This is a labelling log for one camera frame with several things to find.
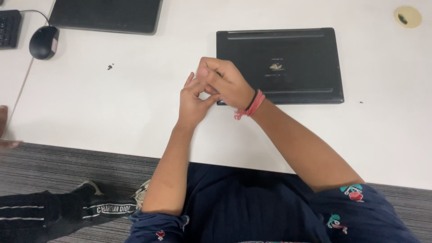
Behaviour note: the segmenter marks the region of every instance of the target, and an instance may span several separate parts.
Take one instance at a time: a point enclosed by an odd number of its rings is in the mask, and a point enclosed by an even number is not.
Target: navy blue top
[[[197,163],[188,168],[182,216],[131,219],[126,243],[419,243],[368,185],[313,193],[297,175]]]

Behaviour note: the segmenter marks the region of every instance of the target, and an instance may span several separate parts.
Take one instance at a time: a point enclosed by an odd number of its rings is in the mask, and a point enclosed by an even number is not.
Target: black bracelet
[[[252,99],[252,101],[251,101],[251,103],[248,105],[248,107],[245,109],[245,111],[249,110],[249,108],[252,106],[252,104],[254,103],[255,98],[257,97],[257,94],[258,94],[258,92],[255,91],[254,98]]]

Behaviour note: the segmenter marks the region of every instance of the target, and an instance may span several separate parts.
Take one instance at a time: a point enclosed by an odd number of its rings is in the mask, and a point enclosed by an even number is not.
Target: pink thread bracelet
[[[234,112],[234,118],[238,121],[241,119],[243,115],[251,116],[255,113],[255,111],[260,107],[261,103],[263,102],[264,98],[266,96],[261,92],[261,90],[257,90],[257,95],[255,97],[254,102],[249,107],[249,109],[246,110],[238,110]]]

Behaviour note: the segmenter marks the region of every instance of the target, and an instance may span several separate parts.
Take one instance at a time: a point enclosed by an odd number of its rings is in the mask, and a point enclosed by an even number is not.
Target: sleeve
[[[385,196],[369,185],[318,192],[309,203],[316,214],[324,217],[333,243],[420,243]]]
[[[136,212],[130,216],[133,224],[130,236],[125,243],[180,243],[183,241],[184,227],[189,223],[188,216]]]

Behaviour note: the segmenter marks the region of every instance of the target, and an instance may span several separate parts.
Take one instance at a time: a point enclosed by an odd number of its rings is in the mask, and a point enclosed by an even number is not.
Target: forearm
[[[141,211],[180,215],[186,196],[189,147],[194,128],[177,124],[149,184]]]
[[[265,99],[252,115],[291,168],[314,191],[364,183],[327,143]]]

